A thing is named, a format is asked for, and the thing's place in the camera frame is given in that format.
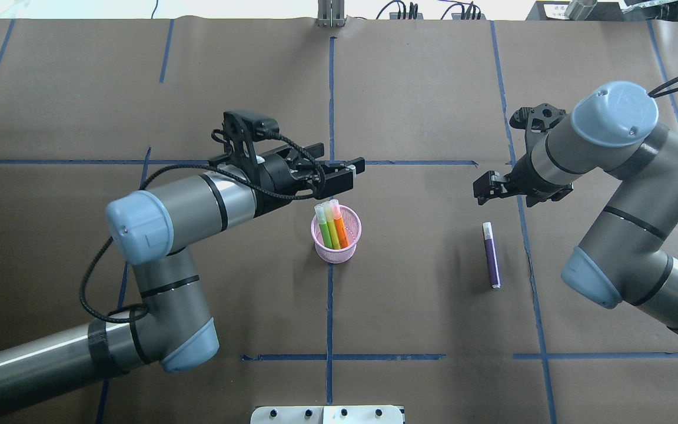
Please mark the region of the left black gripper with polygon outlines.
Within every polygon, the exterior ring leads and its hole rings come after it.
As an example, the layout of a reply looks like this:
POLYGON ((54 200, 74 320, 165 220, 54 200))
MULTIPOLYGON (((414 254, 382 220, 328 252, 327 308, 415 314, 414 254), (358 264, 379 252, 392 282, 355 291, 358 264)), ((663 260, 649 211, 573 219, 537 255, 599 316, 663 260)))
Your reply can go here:
MULTIPOLYGON (((283 145, 263 153, 264 161, 257 164, 259 186, 282 196, 296 196, 299 191, 313 191, 320 185, 320 175, 313 164, 296 148, 283 145)), ((365 158, 328 162, 317 160, 324 172, 324 185, 308 198, 325 200, 352 190, 356 174, 365 171, 365 158)))

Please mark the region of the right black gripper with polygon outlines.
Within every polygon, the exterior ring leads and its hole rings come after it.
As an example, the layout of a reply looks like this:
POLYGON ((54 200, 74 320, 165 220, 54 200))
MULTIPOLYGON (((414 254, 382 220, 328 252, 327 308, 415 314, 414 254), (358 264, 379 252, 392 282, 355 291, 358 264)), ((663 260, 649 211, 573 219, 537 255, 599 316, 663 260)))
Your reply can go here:
POLYGON ((495 198, 523 195, 527 207, 532 207, 546 201, 560 201, 572 191, 572 183, 558 185, 544 180, 527 157, 520 158, 508 174, 486 171, 473 182, 473 197, 478 205, 495 198))

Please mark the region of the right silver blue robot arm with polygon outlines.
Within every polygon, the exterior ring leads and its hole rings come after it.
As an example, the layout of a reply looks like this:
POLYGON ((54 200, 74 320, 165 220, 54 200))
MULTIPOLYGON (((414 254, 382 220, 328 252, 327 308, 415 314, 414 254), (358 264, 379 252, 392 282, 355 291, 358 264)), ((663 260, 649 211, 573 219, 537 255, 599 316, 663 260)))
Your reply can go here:
POLYGON ((519 195, 528 207, 560 201, 595 169, 619 180, 561 279, 600 307, 627 303, 678 335, 678 259, 662 250, 678 225, 678 134, 661 123, 654 96, 610 81, 571 112, 523 107, 509 124, 524 130, 526 153, 508 174, 474 180, 478 204, 519 195))

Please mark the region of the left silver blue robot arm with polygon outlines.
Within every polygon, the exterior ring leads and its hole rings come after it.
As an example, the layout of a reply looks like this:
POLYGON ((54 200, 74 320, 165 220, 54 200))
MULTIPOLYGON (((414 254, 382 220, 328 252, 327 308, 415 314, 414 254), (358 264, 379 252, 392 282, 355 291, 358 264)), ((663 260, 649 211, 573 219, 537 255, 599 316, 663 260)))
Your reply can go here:
POLYGON ((127 375, 158 363, 183 372, 212 359, 219 348, 214 319, 190 247, 268 214, 294 200, 324 200, 352 190, 365 158, 323 161, 322 143, 285 145, 258 154, 252 144, 229 145, 200 174, 164 185, 150 183, 111 202, 111 238, 81 280, 87 323, 0 351, 0 416, 127 375), (134 272, 141 301, 102 313, 87 303, 87 279, 115 246, 134 272))

